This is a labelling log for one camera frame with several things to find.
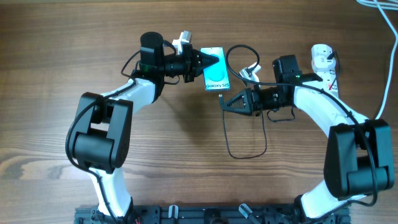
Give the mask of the blue screen Galaxy smartphone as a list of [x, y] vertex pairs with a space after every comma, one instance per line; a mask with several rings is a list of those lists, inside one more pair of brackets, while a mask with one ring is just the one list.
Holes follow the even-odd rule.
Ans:
[[228, 77], [228, 71], [226, 68], [226, 62], [224, 58], [224, 50], [222, 47], [208, 47], [201, 48], [201, 52], [218, 57], [219, 62], [205, 68], [203, 71], [205, 90], [208, 91], [221, 91], [229, 90], [230, 82]]

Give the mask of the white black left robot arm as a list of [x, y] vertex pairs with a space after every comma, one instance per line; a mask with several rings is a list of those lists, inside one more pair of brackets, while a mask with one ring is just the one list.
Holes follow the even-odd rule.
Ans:
[[194, 49], [190, 39], [170, 43], [158, 32], [146, 32], [140, 43], [136, 53], [140, 60], [125, 85], [81, 96], [65, 140], [68, 160], [88, 173], [95, 185], [99, 199], [96, 217], [103, 223], [127, 223], [132, 218], [133, 201], [121, 167], [129, 150], [133, 114], [158, 99], [165, 78], [192, 82], [221, 61]]

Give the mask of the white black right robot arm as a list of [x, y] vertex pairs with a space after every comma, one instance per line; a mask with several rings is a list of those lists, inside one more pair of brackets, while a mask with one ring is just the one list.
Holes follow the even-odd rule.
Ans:
[[254, 88], [220, 105], [246, 116], [293, 106], [327, 136], [323, 180], [295, 199], [294, 221], [324, 221], [352, 203], [373, 206], [378, 193], [395, 182], [390, 126], [353, 111], [323, 88], [322, 77], [302, 73], [294, 55], [281, 56], [272, 65], [275, 83], [254, 82]]

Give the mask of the white power strip socket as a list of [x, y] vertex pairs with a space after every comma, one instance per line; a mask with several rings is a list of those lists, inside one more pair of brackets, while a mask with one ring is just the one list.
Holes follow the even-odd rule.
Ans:
[[312, 69], [323, 79], [323, 88], [339, 98], [335, 51], [326, 44], [315, 44], [311, 48], [311, 54]]

